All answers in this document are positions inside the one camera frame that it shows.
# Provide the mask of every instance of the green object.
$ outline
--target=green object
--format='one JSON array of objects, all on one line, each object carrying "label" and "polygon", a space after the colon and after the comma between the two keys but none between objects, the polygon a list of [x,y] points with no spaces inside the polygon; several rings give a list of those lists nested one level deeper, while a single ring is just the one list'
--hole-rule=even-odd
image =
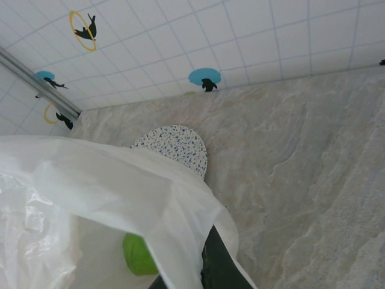
[{"label": "green object", "polygon": [[123,240],[123,253],[133,274],[153,275],[158,273],[155,262],[143,238],[127,233]]}]

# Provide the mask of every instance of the white plastic bag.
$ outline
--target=white plastic bag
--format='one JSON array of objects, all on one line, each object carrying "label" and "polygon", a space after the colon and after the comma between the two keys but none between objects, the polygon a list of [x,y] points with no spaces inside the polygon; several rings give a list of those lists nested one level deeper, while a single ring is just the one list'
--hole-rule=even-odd
[{"label": "white plastic bag", "polygon": [[[73,233],[73,218],[62,209],[87,219],[80,219],[84,257],[79,262],[79,270],[76,269],[78,272],[71,286],[74,289],[147,288],[151,284],[154,277],[133,276],[125,266],[124,232],[144,237],[168,288],[202,287],[201,252],[218,216],[216,226],[230,254],[235,257],[238,249],[235,224],[200,177],[151,151],[69,138],[0,137],[0,174],[22,184],[23,192],[33,191],[40,198],[46,198],[54,204],[50,206],[55,207],[57,214],[65,215],[52,218],[44,211],[38,212],[49,226],[56,226],[58,220],[66,224],[61,224],[65,230],[58,227],[56,235],[46,234],[49,238],[42,246],[47,256],[57,246],[52,237],[60,242],[67,240],[64,244],[71,248],[57,250],[57,267],[63,270],[61,277],[48,266],[27,274],[25,265],[28,261],[37,261],[39,256],[28,260],[28,255],[19,254],[13,259],[16,264],[10,268],[4,267],[7,256],[0,255],[1,270],[5,272],[0,273],[0,284],[7,284],[6,288],[68,286],[73,278],[70,274],[73,264],[79,258],[79,241]],[[4,192],[2,186],[7,189],[7,182],[0,183]],[[10,235],[2,228],[0,232],[0,245],[7,244]],[[9,247],[5,248],[5,253],[10,253]],[[62,263],[64,259],[71,262]],[[47,272],[51,278],[61,278],[57,286],[34,287],[34,282],[47,278]],[[29,286],[18,287],[9,282],[18,280],[20,274],[29,278]]]}]

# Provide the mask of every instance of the speckled oval object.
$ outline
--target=speckled oval object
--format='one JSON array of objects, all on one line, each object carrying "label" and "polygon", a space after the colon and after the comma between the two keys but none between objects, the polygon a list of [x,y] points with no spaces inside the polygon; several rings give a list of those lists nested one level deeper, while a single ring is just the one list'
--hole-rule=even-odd
[{"label": "speckled oval object", "polygon": [[138,139],[131,148],[146,148],[171,158],[195,171],[203,179],[207,169],[207,150],[200,136],[185,126],[156,128]]}]

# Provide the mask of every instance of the black penguin silhouette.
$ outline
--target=black penguin silhouette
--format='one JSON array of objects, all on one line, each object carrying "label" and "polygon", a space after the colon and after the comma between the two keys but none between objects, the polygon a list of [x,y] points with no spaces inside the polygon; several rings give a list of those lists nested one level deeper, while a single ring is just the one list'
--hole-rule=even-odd
[{"label": "black penguin silhouette", "polygon": [[202,88],[206,89],[205,92],[212,92],[214,87],[218,89],[217,85],[214,82],[212,82],[211,79],[209,78],[203,78],[202,82],[203,82]]},{"label": "black penguin silhouette", "polygon": [[50,79],[49,77],[43,78],[45,81],[47,81],[54,89],[57,89],[56,87],[64,87],[65,89],[68,89],[68,87],[65,87],[64,84],[57,84],[55,81]]},{"label": "black penguin silhouette", "polygon": [[[92,36],[94,37],[94,40],[96,40],[96,39],[95,39],[95,36],[96,36],[95,17],[96,17],[96,16],[94,15],[94,16],[91,18],[91,16],[88,14],[88,18],[90,18],[90,20],[91,20],[91,24],[90,24],[90,26],[88,27],[88,29],[91,31],[91,34],[92,34]],[[84,39],[90,39],[90,40],[92,40],[91,35],[90,35],[90,33],[88,33],[88,30],[86,29],[86,27],[83,27],[83,31],[80,31],[80,30],[75,29],[75,34],[76,34],[77,36],[80,36],[80,37],[84,38]]]},{"label": "black penguin silhouette", "polygon": [[62,114],[56,113],[56,117],[58,118],[58,120],[64,122],[69,129],[73,128],[72,121],[66,118],[65,116],[63,116]]}]

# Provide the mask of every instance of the beige marble surface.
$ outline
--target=beige marble surface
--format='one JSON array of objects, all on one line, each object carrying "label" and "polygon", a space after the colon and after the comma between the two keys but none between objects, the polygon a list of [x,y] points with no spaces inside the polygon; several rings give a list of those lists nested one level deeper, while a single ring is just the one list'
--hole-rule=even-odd
[{"label": "beige marble surface", "polygon": [[88,111],[71,136],[189,126],[259,289],[385,288],[384,96],[375,67]]}]

